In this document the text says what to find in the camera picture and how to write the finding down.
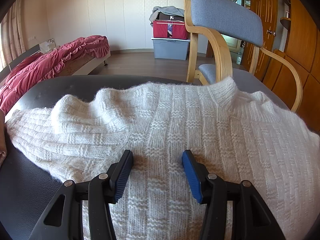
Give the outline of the red fabric storage box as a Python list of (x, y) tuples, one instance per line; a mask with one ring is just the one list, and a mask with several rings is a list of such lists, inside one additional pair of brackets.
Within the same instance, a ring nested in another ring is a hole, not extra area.
[(184, 22), (155, 20), (152, 28), (154, 38), (187, 40), (189, 37)]

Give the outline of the red ruffled duvet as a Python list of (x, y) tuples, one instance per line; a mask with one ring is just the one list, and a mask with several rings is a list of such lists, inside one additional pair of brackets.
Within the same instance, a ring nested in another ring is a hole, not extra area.
[(1, 87), (1, 110), (7, 114), (13, 105), (37, 83), (57, 77), (67, 63), (86, 56), (101, 59), (110, 52), (106, 36), (80, 37), (49, 53), (38, 52), (25, 58), (8, 75)]

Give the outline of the bed with white frame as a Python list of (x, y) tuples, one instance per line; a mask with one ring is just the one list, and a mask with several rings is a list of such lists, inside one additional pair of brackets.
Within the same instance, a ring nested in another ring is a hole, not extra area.
[[(37, 44), (33, 46), (33, 48), (29, 49), (16, 59), (9, 63), (2, 71), (1, 71), (1, 82), (4, 82), (7, 76), (13, 71), (13, 69), (22, 62), (26, 57), (34, 55), (40, 52), (40, 45)], [(76, 59), (67, 63), (67, 70), (63, 70), (62, 75), (88, 75), (91, 71), (97, 68), (100, 64), (104, 66), (107, 65), (107, 59), (111, 56), (111, 52), (109, 51), (105, 57), (96, 58), (90, 56), (84, 56), (80, 59)]]

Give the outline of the beige patterned curtain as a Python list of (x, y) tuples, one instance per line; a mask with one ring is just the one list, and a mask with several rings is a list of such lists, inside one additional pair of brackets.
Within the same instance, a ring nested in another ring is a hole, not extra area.
[(25, 52), (21, 8), (22, 0), (16, 0), (1, 22), (1, 70)]

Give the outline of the wooden wardrobe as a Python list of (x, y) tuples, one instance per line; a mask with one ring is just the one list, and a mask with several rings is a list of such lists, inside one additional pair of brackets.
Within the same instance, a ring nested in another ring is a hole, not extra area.
[[(291, 0), (291, 27), (283, 52), (274, 53), (291, 63), (298, 72), (303, 98), (297, 114), (307, 126), (319, 132), (319, 29), (300, 0)], [(290, 70), (280, 62), (270, 61), (263, 83), (288, 108), (296, 98), (296, 82)]]

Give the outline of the grey plastic storage bin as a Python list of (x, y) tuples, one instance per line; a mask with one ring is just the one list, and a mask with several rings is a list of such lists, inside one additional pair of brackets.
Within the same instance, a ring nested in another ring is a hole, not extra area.
[(152, 38), (153, 52), (156, 59), (186, 60), (190, 40), (174, 38)]

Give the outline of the white knit sweater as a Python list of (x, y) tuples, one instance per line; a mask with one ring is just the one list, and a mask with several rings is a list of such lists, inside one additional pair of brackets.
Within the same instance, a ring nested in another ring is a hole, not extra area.
[(251, 181), (287, 239), (303, 239), (319, 215), (319, 136), (230, 77), (104, 88), (91, 102), (65, 95), (53, 108), (14, 111), (7, 131), (60, 181), (91, 180), (131, 150), (124, 195), (111, 206), (117, 239), (198, 239), (205, 207), (191, 194), (185, 150), (226, 181)]

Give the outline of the grey clothes pile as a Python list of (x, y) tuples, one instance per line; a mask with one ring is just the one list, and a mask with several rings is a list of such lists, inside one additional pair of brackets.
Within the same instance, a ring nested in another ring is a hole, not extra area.
[(149, 17), (150, 25), (156, 20), (184, 22), (184, 10), (175, 6), (154, 7)]

